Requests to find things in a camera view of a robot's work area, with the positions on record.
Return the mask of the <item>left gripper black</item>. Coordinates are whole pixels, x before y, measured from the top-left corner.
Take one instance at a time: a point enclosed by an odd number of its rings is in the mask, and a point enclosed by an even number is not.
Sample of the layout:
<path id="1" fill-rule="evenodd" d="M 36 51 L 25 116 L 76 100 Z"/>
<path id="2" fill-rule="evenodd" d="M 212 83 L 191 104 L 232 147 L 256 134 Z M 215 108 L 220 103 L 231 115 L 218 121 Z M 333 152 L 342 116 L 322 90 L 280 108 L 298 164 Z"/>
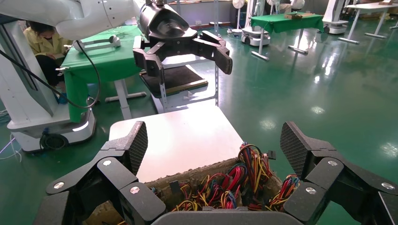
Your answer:
<path id="1" fill-rule="evenodd" d="M 199 34 L 190 28 L 173 8 L 167 4 L 147 3 L 140 12 L 140 28 L 143 36 L 135 36 L 133 55 L 137 67 L 148 76 L 165 79 L 161 58 L 193 54 L 214 61 L 225 74 L 230 75 L 233 60 L 221 37 L 204 30 Z"/>

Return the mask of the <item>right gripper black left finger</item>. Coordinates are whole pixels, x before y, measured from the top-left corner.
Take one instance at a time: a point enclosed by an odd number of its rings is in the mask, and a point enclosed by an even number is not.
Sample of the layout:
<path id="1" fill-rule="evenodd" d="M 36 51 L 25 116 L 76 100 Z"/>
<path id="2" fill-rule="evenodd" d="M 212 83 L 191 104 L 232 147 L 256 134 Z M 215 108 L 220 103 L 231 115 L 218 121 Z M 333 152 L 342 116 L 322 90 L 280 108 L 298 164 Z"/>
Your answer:
<path id="1" fill-rule="evenodd" d="M 146 124 L 138 121 L 125 137 L 107 141 L 90 162 L 51 182 L 34 224 L 80 225 L 107 201 L 127 224 L 152 224 L 166 205 L 137 177 L 147 147 Z"/>

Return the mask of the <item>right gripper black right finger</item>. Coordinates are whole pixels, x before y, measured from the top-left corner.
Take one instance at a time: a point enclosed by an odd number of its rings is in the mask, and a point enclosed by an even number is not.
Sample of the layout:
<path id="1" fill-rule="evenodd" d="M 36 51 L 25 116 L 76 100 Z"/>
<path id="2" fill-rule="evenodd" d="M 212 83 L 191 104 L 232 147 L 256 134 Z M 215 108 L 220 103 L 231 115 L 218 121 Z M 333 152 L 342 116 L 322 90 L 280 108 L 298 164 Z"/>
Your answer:
<path id="1" fill-rule="evenodd" d="M 398 222 L 398 186 L 345 159 L 329 142 L 311 138 L 285 122 L 280 147 L 300 185 L 284 203 L 286 213 L 314 225 L 330 202 L 363 225 Z"/>

